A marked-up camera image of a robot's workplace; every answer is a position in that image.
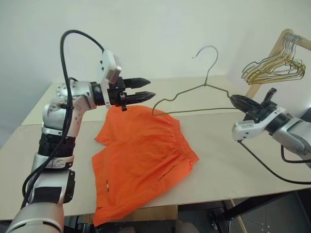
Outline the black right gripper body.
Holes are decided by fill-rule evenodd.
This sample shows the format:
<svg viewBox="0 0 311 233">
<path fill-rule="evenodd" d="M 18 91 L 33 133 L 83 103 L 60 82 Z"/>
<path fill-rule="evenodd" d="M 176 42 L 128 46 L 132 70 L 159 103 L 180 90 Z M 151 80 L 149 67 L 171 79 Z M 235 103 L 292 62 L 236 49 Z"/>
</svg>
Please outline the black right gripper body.
<svg viewBox="0 0 311 233">
<path fill-rule="evenodd" d="M 273 95 L 277 92 L 277 89 L 271 88 L 261 104 L 245 114 L 244 120 L 253 120 L 254 122 L 261 122 L 266 119 L 275 109 L 277 109 L 277 103 L 272 101 Z"/>
</svg>

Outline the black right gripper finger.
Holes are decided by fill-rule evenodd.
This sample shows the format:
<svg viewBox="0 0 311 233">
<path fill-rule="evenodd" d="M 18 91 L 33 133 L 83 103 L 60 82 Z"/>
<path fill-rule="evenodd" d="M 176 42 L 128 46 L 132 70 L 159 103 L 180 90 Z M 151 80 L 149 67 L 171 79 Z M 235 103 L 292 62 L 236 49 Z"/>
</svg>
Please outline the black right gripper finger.
<svg viewBox="0 0 311 233">
<path fill-rule="evenodd" d="M 235 108 L 242 111 L 243 113 L 247 113 L 254 107 L 252 103 L 245 102 L 245 101 L 238 101 L 238 102 L 233 103 L 233 105 L 235 106 Z"/>
<path fill-rule="evenodd" d="M 236 108 L 257 108 L 259 103 L 243 95 L 232 95 L 230 97 L 232 105 Z"/>
</svg>

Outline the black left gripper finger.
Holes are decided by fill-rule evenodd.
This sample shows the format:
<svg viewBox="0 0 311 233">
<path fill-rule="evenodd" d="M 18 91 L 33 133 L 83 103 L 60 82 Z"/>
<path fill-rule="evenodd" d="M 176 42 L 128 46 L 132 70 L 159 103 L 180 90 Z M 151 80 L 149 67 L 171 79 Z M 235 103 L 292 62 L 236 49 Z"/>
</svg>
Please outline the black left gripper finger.
<svg viewBox="0 0 311 233">
<path fill-rule="evenodd" d="M 148 79 L 145 78 L 130 78 L 130 79 L 124 79 L 124 85 L 126 88 L 136 89 L 141 88 L 143 86 L 146 86 L 150 84 L 151 82 Z"/>
<path fill-rule="evenodd" d="M 145 101 L 150 100 L 153 98 L 156 94 L 149 91 L 142 91 L 142 92 L 136 92 L 134 94 L 128 94 L 125 95 L 125 104 L 136 104 L 136 103 L 142 103 Z"/>
</svg>

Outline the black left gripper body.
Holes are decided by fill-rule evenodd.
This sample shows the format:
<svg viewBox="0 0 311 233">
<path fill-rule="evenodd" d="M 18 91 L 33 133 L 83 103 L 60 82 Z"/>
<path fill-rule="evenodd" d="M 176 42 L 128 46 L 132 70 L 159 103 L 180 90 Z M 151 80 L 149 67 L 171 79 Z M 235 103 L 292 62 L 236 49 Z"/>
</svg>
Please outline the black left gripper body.
<svg viewBox="0 0 311 233">
<path fill-rule="evenodd" d="M 122 77 L 118 77 L 117 81 L 112 84 L 109 84 L 108 95 L 109 101 L 111 105 L 115 105 L 116 107 L 120 107 L 122 111 L 126 111 L 126 87 Z"/>
</svg>

